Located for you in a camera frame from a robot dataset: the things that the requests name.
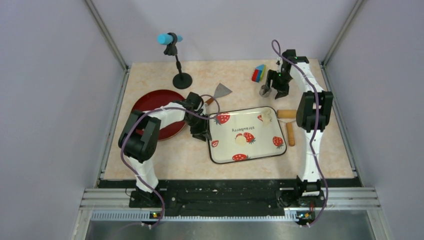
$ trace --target marble surface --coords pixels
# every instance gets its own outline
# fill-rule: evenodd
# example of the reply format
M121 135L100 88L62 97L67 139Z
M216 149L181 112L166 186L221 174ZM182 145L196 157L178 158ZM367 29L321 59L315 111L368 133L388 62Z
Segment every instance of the marble surface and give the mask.
M184 90L173 87L172 79L177 73L175 62L134 63L128 78L122 101L112 147L109 153L104 179L134 179L134 174L121 162L118 138L122 132L134 103L148 92L168 89L186 97L189 92L199 95L213 95L219 83L233 92L218 98L221 111L231 111L261 106L278 109L297 109L302 93L295 81L290 82L287 97L274 99L274 90L267 98L259 96L264 83L251 81L256 66L266 64L276 69L276 60L239 60L239 61L189 61L182 62L183 72L189 73L193 84ZM310 60L311 70L317 82L325 88L319 63ZM208 107L209 113L217 111L215 103ZM281 122L284 137L286 128ZM298 174L303 151L301 129L294 126L295 146L288 146L285 154L276 157L228 164L215 164L210 160L206 142L194 139L186 126L176 136L160 141L154 159L154 170L159 179L291 179ZM353 178L345 146L334 112L325 129L320 148L320 166L326 178Z

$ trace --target red plate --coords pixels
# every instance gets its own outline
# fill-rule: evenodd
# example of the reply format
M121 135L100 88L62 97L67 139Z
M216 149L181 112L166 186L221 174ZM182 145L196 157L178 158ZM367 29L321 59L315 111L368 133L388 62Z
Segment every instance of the red plate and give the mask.
M171 90L156 90L147 93L146 95L140 97L140 99L134 104L132 107L132 111L149 111L153 109L160 108L174 101L184 100L184 97L178 94L177 92ZM159 141L167 140L177 133L179 133L186 123L184 121L175 122L163 129L159 132ZM138 134L143 134L143 130L136 130Z

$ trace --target black round base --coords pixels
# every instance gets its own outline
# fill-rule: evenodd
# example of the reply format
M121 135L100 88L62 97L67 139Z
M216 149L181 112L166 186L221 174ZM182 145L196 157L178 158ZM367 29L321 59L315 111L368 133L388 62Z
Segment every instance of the black round base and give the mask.
M172 84L177 89L186 89L190 87L193 83L192 76L188 73L177 74L173 77Z

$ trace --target wooden stick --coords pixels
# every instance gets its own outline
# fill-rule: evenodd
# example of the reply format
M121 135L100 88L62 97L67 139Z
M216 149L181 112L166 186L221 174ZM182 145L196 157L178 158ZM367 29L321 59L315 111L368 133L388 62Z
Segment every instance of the wooden stick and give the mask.
M279 119L295 119L297 110L277 110Z
M209 98L207 101L205 101L204 103L205 104L207 104L207 105L211 105L211 103L214 101L214 98L213 97L211 97L211 98Z
M293 147L296 144L295 132L293 130L293 123L291 122L286 123L285 129L287 130L288 145L290 147Z

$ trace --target colorful block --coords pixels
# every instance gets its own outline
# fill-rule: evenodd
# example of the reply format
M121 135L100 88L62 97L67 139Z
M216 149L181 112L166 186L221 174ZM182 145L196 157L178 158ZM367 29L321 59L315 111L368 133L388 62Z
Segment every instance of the colorful block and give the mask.
M259 83L262 80L262 77L264 76L266 68L267 66L265 64L257 66L253 72L252 81Z

